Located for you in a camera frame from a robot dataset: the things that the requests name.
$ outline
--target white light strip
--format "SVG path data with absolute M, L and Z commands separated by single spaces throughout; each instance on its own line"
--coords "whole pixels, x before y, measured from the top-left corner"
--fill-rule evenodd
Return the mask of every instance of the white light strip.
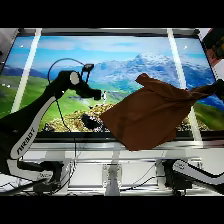
M 33 60 L 36 54 L 37 44 L 39 42 L 40 36 L 41 36 L 42 28 L 36 28 L 35 37 L 33 39 L 33 42 L 30 47 L 30 52 L 23 70 L 23 74 L 19 83 L 19 88 L 16 93 L 16 97 L 12 106 L 11 113 L 16 112 L 19 110 L 20 103 L 22 101 L 23 93 L 25 91 L 26 83 L 29 77 L 30 69 L 33 64 Z
M 180 88 L 186 89 L 187 88 L 186 79 L 185 79 L 184 71 L 181 65 L 180 57 L 178 54 L 176 41 L 173 36 L 172 28 L 167 28 L 167 33 L 168 33 L 168 38 L 169 38 L 172 54 L 173 54 L 174 63 L 177 70 L 178 79 L 180 82 Z M 193 107 L 191 107 L 191 111 L 189 113 L 189 120 L 190 120 L 191 130 L 193 133 L 194 140 L 199 141 L 200 142 L 199 147 L 201 147 L 203 146 L 203 142 L 202 142 L 201 133 L 198 128 L 198 122 L 197 122 Z

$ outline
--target blue sky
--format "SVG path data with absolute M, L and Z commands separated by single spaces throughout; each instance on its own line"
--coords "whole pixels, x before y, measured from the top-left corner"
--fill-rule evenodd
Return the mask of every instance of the blue sky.
M 24 68 L 33 37 L 17 37 L 6 62 L 13 67 Z M 176 38 L 180 57 L 207 63 L 197 39 Z M 32 68 L 39 71 L 48 69 L 56 60 L 65 57 L 83 63 L 99 63 L 108 60 L 124 61 L 135 58 L 147 51 L 172 56 L 167 37 L 71 37 L 41 36 Z M 58 66 L 74 65 L 74 62 L 61 62 Z

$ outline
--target black border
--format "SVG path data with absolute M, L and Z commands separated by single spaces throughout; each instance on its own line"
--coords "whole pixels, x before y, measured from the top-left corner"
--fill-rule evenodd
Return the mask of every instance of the black border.
M 14 46 L 17 37 L 34 36 L 34 33 L 18 33 L 14 38 L 14 42 L 8 52 L 7 58 Z M 41 36 L 135 36 L 135 37 L 167 37 L 167 34 L 155 34 L 155 33 L 116 33 L 116 32 L 52 32 L 42 33 Z M 193 38 L 198 39 L 201 43 L 202 49 L 208 60 L 205 48 L 198 35 L 182 35 L 174 34 L 174 38 Z M 209 66 L 214 75 L 213 69 L 209 63 Z M 224 131 L 201 131 L 203 140 L 220 140 L 224 139 Z M 173 141 L 193 141 L 193 135 L 191 131 L 177 131 L 176 138 Z M 102 143 L 102 142 L 119 142 L 111 132 L 38 132 L 34 140 L 34 143 L 74 143 L 75 142 L 88 142 L 88 143 Z

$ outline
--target large display screen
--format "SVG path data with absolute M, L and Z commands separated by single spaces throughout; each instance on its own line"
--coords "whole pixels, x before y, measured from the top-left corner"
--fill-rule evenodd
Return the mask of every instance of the large display screen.
M 0 118 L 11 112 L 33 39 L 33 36 L 17 37 L 2 70 Z M 214 83 L 200 41 L 195 38 L 175 38 L 175 41 L 188 89 Z M 94 101 L 81 99 L 68 90 L 59 100 L 65 123 L 73 132 L 94 131 L 85 127 L 82 116 L 87 114 L 98 120 L 104 111 L 142 88 L 135 79 L 143 72 L 180 87 L 168 37 L 41 36 L 20 108 L 43 93 L 48 85 L 48 69 L 61 58 L 94 63 L 89 85 L 104 93 L 100 101 Z M 81 68 L 73 61 L 61 61 L 52 68 L 50 78 L 55 79 L 61 70 L 81 71 Z M 200 130 L 224 129 L 224 105 L 215 95 L 198 101 L 194 109 Z M 177 129 L 190 130 L 189 120 L 185 119 Z M 39 131 L 68 131 L 55 103 L 44 115 Z

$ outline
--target screen bezel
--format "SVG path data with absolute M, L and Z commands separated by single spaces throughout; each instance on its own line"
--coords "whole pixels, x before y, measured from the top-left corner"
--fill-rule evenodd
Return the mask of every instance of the screen bezel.
M 27 37 L 27 36 L 35 36 L 34 33 L 18 33 L 17 37 Z M 129 33 L 128 30 L 125 32 L 42 32 L 41 36 L 135 36 L 135 37 L 168 37 L 165 33 Z M 200 40 L 198 35 L 189 35 L 189 34 L 175 34 L 174 38 L 191 38 L 198 39 L 204 54 L 208 60 L 206 55 L 206 50 L 202 41 Z M 13 48 L 15 40 L 11 46 L 11 49 L 7 55 L 6 61 L 10 52 Z M 212 74 L 215 79 L 217 79 L 214 71 L 210 65 L 212 70 Z M 224 131 L 200 131 L 203 140 L 217 140 L 224 139 Z M 173 141 L 192 141 L 194 140 L 193 134 L 191 131 L 177 131 L 176 138 Z M 86 142 L 86 143 L 100 143 L 100 142 L 118 142 L 116 138 L 113 136 L 111 132 L 38 132 L 34 143 L 73 143 L 76 142 Z

